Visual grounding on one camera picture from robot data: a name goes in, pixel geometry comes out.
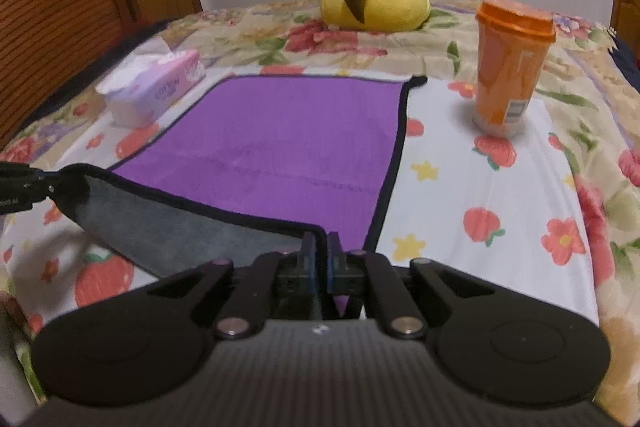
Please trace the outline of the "purple and grey towel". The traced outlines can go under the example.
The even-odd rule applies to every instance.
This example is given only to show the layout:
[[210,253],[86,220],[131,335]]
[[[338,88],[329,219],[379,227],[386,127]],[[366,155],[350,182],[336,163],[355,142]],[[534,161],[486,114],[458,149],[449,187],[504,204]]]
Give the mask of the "purple and grey towel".
[[55,202],[154,277],[219,258],[244,267],[306,233],[367,246],[422,84],[236,77],[114,168],[63,168]]

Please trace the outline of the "white strawberry print cloth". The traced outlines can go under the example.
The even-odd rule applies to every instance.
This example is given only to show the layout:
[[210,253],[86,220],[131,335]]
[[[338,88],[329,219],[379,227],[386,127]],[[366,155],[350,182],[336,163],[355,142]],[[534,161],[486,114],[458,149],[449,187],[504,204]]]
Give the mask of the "white strawberry print cloth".
[[[236,77],[208,76],[157,124],[127,132],[101,118],[61,158],[114,168],[176,122],[204,95]],[[598,316],[597,256],[544,104],[535,102],[514,139],[480,133],[473,105],[446,81],[408,95],[398,164],[378,201],[381,220],[367,246],[404,267],[417,257]]]

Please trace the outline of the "pink tissue pack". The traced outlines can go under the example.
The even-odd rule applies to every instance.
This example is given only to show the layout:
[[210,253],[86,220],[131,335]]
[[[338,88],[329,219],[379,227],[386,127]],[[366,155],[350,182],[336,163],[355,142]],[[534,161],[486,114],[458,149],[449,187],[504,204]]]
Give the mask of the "pink tissue pack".
[[141,129],[205,77],[201,55],[195,50],[135,55],[108,74],[97,86],[118,127]]

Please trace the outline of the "wooden slatted wardrobe door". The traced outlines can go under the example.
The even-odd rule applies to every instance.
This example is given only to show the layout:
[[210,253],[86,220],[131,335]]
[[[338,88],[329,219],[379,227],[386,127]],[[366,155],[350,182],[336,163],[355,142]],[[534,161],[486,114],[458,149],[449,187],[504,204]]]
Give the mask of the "wooden slatted wardrobe door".
[[1,141],[132,28],[127,0],[1,0]]

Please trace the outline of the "floral bed quilt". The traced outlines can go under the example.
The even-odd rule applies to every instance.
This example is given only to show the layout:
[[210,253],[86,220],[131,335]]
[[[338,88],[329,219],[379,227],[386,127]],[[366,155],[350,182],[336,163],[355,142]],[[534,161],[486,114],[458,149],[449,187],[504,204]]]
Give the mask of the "floral bed quilt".
[[[532,101],[544,104],[556,142],[582,192],[587,239],[597,256],[594,291],[611,363],[597,403],[616,421],[639,418],[639,95],[614,64],[610,34],[596,24],[557,17],[552,44]],[[175,108],[208,76],[338,76],[390,81],[422,78],[451,83],[473,105],[477,91],[478,26],[472,6],[443,4],[418,30],[381,34],[337,30],[322,22],[317,0],[256,5],[190,15],[171,23],[135,55],[195,50],[205,77],[172,104]],[[17,135],[6,161],[44,170],[61,158],[101,118],[102,98],[87,89]]]

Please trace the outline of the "orange lidded cup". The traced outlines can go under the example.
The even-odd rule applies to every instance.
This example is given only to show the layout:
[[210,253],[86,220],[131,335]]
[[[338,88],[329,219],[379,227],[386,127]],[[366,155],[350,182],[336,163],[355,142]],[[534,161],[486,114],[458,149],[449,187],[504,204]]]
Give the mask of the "orange lidded cup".
[[556,33],[551,13],[513,0],[482,0],[474,121],[484,132],[517,134]]

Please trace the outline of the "dark blue bed sheet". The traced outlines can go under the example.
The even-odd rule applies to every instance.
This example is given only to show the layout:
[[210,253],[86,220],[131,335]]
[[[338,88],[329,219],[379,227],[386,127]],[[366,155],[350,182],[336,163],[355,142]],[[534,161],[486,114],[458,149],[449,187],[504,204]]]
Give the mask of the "dark blue bed sheet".
[[634,54],[620,38],[613,36],[614,46],[608,51],[623,77],[637,92],[640,92],[640,72]]

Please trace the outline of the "wooden side cabinet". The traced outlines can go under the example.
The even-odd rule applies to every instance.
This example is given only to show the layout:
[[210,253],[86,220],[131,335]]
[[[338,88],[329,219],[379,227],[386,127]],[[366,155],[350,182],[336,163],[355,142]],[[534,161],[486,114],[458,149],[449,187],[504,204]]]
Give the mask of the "wooden side cabinet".
[[640,0],[613,0],[610,26],[616,37],[639,56]]

